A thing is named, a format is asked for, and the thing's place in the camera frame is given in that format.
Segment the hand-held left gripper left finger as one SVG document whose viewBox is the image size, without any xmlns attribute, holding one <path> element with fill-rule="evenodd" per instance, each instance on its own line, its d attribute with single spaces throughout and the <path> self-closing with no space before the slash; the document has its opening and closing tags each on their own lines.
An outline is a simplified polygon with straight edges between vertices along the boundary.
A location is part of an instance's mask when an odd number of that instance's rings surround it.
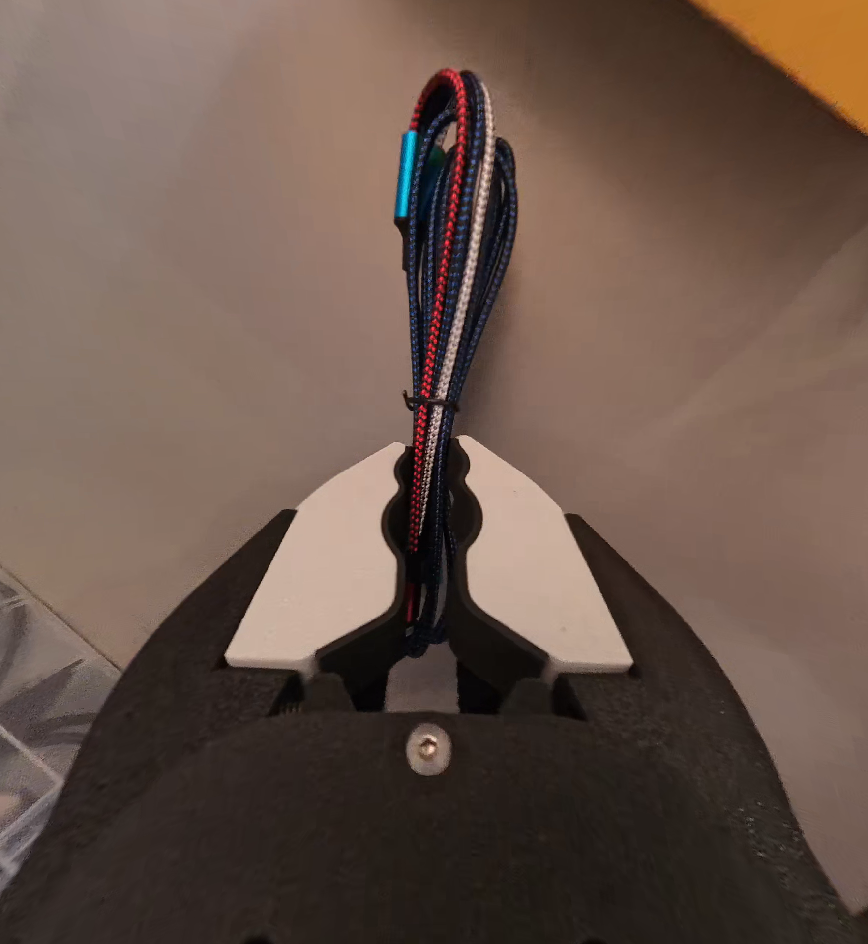
<svg viewBox="0 0 868 944">
<path fill-rule="evenodd" d="M 314 672 L 320 650 L 393 606 L 398 560 L 382 525 L 404 452 L 393 442 L 298 504 L 227 647 L 228 667 Z"/>
</svg>

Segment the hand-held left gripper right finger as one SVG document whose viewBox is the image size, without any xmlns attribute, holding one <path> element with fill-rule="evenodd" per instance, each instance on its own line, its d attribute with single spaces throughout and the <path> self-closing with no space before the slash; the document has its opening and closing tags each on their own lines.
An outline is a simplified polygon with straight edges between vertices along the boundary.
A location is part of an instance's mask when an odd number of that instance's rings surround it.
<svg viewBox="0 0 868 944">
<path fill-rule="evenodd" d="M 565 513 L 468 435 L 450 448 L 449 645 L 477 677 L 624 674 L 633 660 Z"/>
</svg>

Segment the clear plastic bin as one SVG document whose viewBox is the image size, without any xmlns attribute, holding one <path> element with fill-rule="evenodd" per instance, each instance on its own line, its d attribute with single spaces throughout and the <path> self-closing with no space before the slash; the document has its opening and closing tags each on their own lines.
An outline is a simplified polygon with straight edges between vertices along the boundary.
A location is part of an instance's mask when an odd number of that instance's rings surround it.
<svg viewBox="0 0 868 944">
<path fill-rule="evenodd" d="M 119 678 L 0 566 L 0 894 L 44 831 Z"/>
</svg>

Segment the yellow plastic bin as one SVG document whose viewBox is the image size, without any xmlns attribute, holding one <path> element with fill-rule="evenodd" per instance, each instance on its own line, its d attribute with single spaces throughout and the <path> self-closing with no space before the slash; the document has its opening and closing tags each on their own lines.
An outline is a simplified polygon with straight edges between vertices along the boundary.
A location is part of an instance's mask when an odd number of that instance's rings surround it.
<svg viewBox="0 0 868 944">
<path fill-rule="evenodd" d="M 868 1 L 694 1 L 868 137 Z"/>
</svg>

